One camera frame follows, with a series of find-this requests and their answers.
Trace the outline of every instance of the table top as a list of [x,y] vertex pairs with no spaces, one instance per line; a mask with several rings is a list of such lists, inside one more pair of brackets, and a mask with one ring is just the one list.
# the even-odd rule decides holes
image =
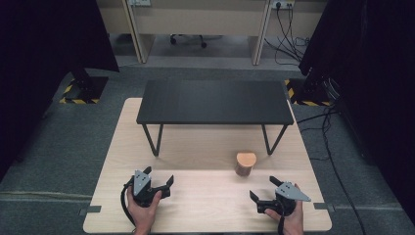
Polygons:
[[[141,98],[125,101],[114,137],[101,171],[83,224],[88,233],[128,233],[134,226],[125,216],[119,195],[135,169],[151,166],[152,186],[165,184],[174,175],[171,196],[162,199],[157,211],[154,233],[263,233],[277,231],[277,224],[256,212],[250,190],[261,200],[275,199],[273,175],[292,181],[312,202],[303,203],[304,230],[327,231],[332,222],[324,203],[308,154],[296,123],[289,125],[284,138],[271,156],[263,148],[258,125],[167,125],[164,127],[161,154],[155,158],[141,125],[136,123]],[[267,131],[279,133],[281,125]],[[157,125],[149,125],[155,135]],[[248,177],[235,172],[237,155],[252,152],[256,163]]]
[[150,80],[137,123],[293,124],[279,81]]

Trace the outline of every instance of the office chair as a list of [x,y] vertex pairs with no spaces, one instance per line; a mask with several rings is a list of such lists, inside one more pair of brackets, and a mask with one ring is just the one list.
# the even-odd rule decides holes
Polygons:
[[[170,43],[171,45],[175,45],[176,44],[176,39],[174,38],[174,36],[177,34],[170,34]],[[201,38],[201,47],[202,48],[207,48],[207,44],[204,42],[204,37],[199,35],[199,37]]]

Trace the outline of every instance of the gray carpet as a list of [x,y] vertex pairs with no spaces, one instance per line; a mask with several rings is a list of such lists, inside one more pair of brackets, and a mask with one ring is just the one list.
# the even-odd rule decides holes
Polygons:
[[[149,79],[280,80],[302,78],[297,71],[120,68],[90,70],[110,79],[96,105],[59,104],[69,84],[63,80],[22,155],[0,184],[0,234],[85,234],[84,215],[94,193],[125,99],[142,97]],[[324,107],[293,106],[296,120],[323,114]],[[299,124],[321,128],[323,118]],[[302,138],[311,158],[333,228],[324,234],[362,234],[333,165],[321,129]],[[331,115],[327,132],[334,166],[357,207],[366,234],[415,234],[414,225],[375,165],[360,156],[341,116]]]

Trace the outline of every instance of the black device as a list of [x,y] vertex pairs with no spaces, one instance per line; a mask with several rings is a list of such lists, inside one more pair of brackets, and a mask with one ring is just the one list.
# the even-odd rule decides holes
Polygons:
[[149,175],[152,171],[152,168],[148,166],[143,171],[136,169],[134,175],[131,176],[130,180],[124,184],[124,188],[121,192],[121,205],[124,209],[125,215],[127,215],[128,219],[134,224],[134,220],[128,212],[127,206],[125,204],[125,191],[129,186],[132,186],[131,194],[134,198],[134,201],[137,203],[138,206],[142,208],[147,208],[153,201],[156,193],[161,191],[161,198],[170,197],[170,187],[174,182],[174,176],[167,180],[165,185],[153,188],[152,187],[152,178]]
[[262,201],[250,190],[250,197],[256,203],[258,213],[265,213],[266,209],[271,209],[281,215],[278,224],[278,233],[283,234],[284,216],[293,213],[296,208],[296,200],[311,202],[311,199],[300,191],[291,182],[281,182],[274,176],[269,176],[269,181],[277,186],[275,189],[275,199],[271,201]]

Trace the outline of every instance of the wooden tabletop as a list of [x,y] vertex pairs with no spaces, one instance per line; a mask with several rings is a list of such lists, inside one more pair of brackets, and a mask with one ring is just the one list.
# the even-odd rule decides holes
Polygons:
[[[95,189],[83,228],[88,233],[131,232],[134,226],[120,204],[120,192],[135,169],[151,166],[152,186],[165,184],[173,174],[171,196],[162,199],[154,233],[276,232],[277,223],[256,212],[250,190],[261,200],[275,199],[273,175],[297,183],[311,203],[303,203],[304,230],[327,231],[332,222],[324,203],[296,123],[290,125],[272,156],[263,148],[259,125],[167,125],[162,151],[154,157],[141,125],[136,123],[141,98],[125,101],[115,134]],[[277,136],[282,126],[267,126]],[[149,125],[152,135],[159,131]],[[248,177],[235,173],[240,152],[256,155]]]

